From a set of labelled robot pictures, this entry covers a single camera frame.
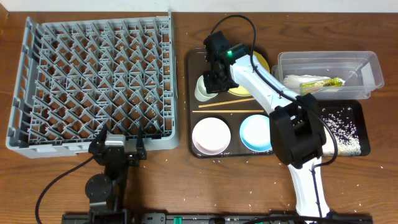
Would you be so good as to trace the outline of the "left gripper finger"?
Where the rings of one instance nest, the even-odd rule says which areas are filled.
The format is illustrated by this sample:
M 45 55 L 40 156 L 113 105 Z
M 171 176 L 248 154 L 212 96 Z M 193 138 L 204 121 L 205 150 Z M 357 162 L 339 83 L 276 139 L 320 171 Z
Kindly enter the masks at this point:
M 105 140 L 108 134 L 108 127 L 104 125 L 99 134 L 93 140 L 93 146 L 99 147 L 105 144 Z
M 142 129 L 141 126 L 138 129 L 138 134 L 137 134 L 137 139 L 136 139 L 136 151 L 137 152 L 144 152 L 145 151 L 144 138 L 143 138 L 143 129 Z

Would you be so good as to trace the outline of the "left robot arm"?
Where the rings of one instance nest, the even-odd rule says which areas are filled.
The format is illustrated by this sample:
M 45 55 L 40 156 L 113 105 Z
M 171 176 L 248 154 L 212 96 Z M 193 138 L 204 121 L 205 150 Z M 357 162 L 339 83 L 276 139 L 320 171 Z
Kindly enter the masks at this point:
M 131 212 L 123 207 L 128 169 L 138 167 L 147 159 L 143 130 L 139 128 L 137 139 L 130 142 L 123 134 L 110 134 L 103 127 L 92 140 L 88 152 L 104 167 L 104 172 L 92 176 L 85 185 L 89 199 L 89 224 L 133 223 Z

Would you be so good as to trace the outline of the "light blue bowl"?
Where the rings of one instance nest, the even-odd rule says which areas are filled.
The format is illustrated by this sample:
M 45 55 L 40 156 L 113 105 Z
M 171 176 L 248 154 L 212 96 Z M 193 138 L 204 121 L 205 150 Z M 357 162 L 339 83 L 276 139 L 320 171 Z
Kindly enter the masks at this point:
M 269 118 L 262 114 L 247 117 L 240 126 L 239 136 L 242 143 L 254 152 L 272 151 Z

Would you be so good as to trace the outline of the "white plastic cup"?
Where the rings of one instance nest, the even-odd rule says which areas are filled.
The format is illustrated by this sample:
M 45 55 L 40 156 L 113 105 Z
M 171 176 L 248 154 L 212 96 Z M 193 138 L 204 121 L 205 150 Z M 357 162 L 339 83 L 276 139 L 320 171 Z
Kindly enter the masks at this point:
M 197 84 L 196 84 L 196 87 L 195 87 L 194 95 L 195 95 L 195 98 L 198 101 L 206 102 L 206 101 L 214 98 L 218 94 L 217 93 L 207 93 L 206 92 L 204 78 L 203 78 L 203 75 L 202 75 L 197 80 Z

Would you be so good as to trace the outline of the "white round bowl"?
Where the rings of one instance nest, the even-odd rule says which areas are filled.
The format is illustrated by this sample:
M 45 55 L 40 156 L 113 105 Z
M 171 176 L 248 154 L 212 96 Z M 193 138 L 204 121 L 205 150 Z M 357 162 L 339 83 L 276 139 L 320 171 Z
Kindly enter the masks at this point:
M 222 153 L 229 146 L 231 131 L 219 118 L 204 118 L 193 128 L 193 145 L 203 154 L 213 156 Z

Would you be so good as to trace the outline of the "green snack wrapper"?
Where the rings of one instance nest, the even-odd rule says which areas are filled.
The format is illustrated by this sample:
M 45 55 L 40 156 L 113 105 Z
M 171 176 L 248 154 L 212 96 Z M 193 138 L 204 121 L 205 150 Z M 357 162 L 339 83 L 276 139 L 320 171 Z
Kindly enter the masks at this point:
M 345 81 L 339 77 L 315 80 L 312 82 L 301 83 L 300 94 L 303 96 L 308 93 L 315 93 L 324 90 L 326 87 L 339 87 L 344 85 Z

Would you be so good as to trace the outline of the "pile of rice waste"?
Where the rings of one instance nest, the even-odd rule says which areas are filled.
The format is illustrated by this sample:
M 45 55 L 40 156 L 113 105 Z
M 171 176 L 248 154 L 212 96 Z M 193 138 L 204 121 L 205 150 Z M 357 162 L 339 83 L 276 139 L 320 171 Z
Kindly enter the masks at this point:
M 336 139 L 339 156 L 359 156 L 361 154 L 358 129 L 352 108 L 323 108 L 321 117 Z

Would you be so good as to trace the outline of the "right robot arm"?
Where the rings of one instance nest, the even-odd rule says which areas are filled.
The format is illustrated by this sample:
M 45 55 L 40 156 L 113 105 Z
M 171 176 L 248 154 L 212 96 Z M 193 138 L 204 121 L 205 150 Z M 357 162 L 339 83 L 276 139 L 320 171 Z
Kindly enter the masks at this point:
M 325 125 L 317 99 L 298 95 L 278 82 L 257 60 L 253 49 L 232 46 L 222 32 L 211 33 L 203 42 L 210 70 L 204 73 L 207 93 L 220 93 L 242 86 L 269 117 L 271 146 L 287 165 L 300 216 L 325 218 L 330 209 L 323 194 L 320 166 Z

